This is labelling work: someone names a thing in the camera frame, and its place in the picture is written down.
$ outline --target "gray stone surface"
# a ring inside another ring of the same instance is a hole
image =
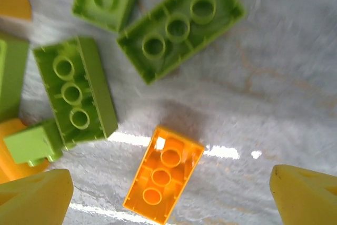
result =
[[[132,21],[160,1],[137,0]],[[77,34],[100,47],[120,128],[53,165],[75,185],[64,224],[147,224],[122,203],[158,124],[207,145],[170,224],[281,224],[269,191],[275,164],[337,174],[337,0],[242,2],[244,21],[152,86],[115,34],[71,15],[72,0],[31,0],[31,24],[0,19],[32,47]],[[31,53],[21,117],[52,117]]]

